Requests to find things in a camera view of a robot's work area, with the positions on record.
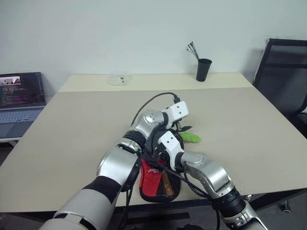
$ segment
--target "metal joint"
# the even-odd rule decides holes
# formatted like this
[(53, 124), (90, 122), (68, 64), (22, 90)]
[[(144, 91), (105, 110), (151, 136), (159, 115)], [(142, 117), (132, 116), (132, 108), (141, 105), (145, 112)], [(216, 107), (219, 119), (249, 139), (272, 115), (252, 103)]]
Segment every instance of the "metal joint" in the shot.
[(248, 202), (252, 199), (252, 197), (253, 197), (252, 194), (242, 196), (242, 198)]
[(131, 148), (135, 152), (141, 152), (142, 151), (141, 147), (139, 146), (139, 144), (137, 142), (135, 142), (134, 140), (130, 140), (128, 138), (122, 138), (120, 140), (120, 142), (117, 144), (117, 146), (118, 145), (125, 145), (125, 146)]
[(245, 203), (245, 208), (237, 215), (233, 217), (223, 217), (221, 215), (224, 223), (231, 229), (237, 229), (247, 224), (251, 219), (256, 219), (265, 230), (268, 230), (250, 204), (247, 201), (245, 201)]
[(204, 153), (185, 152), (181, 163), (192, 177), (202, 183), (212, 199), (220, 198), (234, 188), (225, 169)]
[(139, 157), (122, 148), (114, 147), (104, 155), (97, 169), (97, 176), (105, 176), (123, 186)]
[(141, 132), (147, 139), (151, 135), (153, 129), (163, 122), (164, 117), (162, 112), (149, 109), (139, 117), (139, 121), (132, 125), (130, 130)]

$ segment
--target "laptop screen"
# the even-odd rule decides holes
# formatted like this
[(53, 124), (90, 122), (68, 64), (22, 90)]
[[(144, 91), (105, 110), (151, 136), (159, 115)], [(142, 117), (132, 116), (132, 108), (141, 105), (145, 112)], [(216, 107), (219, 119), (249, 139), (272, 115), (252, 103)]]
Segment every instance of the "laptop screen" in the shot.
[(0, 108), (46, 105), (41, 73), (0, 75)]

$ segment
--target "laptop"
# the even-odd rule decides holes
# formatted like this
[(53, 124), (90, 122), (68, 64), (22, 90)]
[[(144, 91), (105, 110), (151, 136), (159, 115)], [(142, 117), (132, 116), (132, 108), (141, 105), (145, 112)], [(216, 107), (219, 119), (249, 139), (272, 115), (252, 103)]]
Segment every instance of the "laptop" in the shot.
[(0, 139), (22, 137), (45, 105), (40, 72), (0, 74)]

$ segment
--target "pen holder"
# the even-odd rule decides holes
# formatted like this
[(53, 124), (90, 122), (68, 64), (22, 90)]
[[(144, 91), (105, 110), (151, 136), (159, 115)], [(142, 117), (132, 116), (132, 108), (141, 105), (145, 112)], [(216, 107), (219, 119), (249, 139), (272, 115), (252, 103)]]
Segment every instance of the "pen holder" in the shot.
[(196, 74), (196, 80), (198, 81), (205, 81), (210, 65), (212, 61), (209, 59), (198, 59), (198, 67), (197, 67), (197, 74)]

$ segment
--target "laptop keyboard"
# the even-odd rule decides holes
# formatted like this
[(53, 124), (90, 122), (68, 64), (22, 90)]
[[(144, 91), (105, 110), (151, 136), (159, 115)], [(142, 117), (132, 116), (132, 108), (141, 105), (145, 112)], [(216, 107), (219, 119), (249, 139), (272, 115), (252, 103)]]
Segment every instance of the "laptop keyboard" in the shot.
[(15, 122), (26, 122), (35, 121), (41, 109), (21, 110), (13, 112), (1, 112), (0, 113), (0, 124), (1, 123), (15, 123)]

